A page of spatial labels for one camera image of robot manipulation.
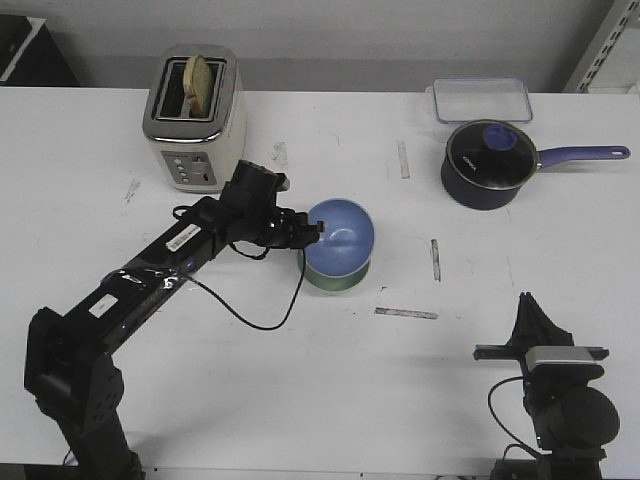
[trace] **pan lid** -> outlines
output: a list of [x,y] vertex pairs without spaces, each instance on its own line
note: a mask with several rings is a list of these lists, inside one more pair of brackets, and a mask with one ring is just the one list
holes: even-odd
[[539,157],[531,139],[513,125],[476,120],[453,132],[447,142],[447,160],[469,183],[510,190],[535,173]]

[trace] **scuff mark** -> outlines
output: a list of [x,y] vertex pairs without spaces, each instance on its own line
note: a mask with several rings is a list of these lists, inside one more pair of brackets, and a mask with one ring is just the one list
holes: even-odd
[[420,310],[405,310],[402,308],[376,307],[374,313],[377,315],[395,315],[398,317],[426,318],[429,320],[436,320],[438,318],[437,313],[422,312]]
[[398,147],[398,161],[400,162],[400,177],[410,178],[409,174],[409,159],[407,158],[407,144],[404,140],[396,140],[396,146]]
[[338,134],[337,134],[337,133],[335,133],[335,132],[327,132],[327,133],[328,133],[329,135],[334,136],[334,137],[335,137],[335,139],[336,139],[336,142],[338,142],[338,146],[340,146],[340,137],[338,136]]
[[126,203],[129,203],[139,188],[140,188],[140,181],[136,178],[131,180],[131,183],[129,184],[129,190],[127,190],[127,194],[124,196],[124,201]]
[[433,261],[433,279],[436,282],[442,281],[440,273],[440,249],[438,248],[438,240],[431,240],[431,260]]
[[273,153],[271,154],[271,160],[283,170],[289,167],[289,157],[287,156],[287,144],[285,142],[278,142],[273,146]]
[[513,272],[511,271],[511,260],[507,257],[507,265],[509,266],[509,279],[511,280],[511,286],[516,288],[516,284],[513,281]]

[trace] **label sticker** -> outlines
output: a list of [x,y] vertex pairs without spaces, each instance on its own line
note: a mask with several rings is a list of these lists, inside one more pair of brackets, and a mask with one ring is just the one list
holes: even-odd
[[167,246],[167,249],[169,249],[169,251],[175,253],[180,250],[180,248],[182,248],[185,243],[195,237],[198,232],[200,232],[200,230],[202,229],[197,225],[189,225],[178,235],[169,240],[165,245]]
[[106,294],[96,304],[89,309],[89,313],[96,318],[102,317],[107,310],[113,307],[118,302],[118,299],[111,294]]

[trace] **camera mount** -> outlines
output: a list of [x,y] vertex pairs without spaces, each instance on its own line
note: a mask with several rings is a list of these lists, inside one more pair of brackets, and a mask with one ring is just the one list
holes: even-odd
[[601,480],[602,445],[616,437],[620,419],[613,403],[587,383],[604,374],[597,362],[608,355],[601,347],[575,346],[573,336],[554,325],[530,293],[520,295],[509,341],[478,345],[473,356],[518,361],[524,408],[538,447],[551,453],[530,452],[535,460],[497,460],[491,480]]

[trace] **bread slice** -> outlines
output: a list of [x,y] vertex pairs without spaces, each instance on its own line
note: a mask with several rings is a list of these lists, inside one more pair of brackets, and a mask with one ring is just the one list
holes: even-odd
[[195,55],[187,60],[182,86],[193,116],[206,118],[211,107],[213,74],[202,55]]

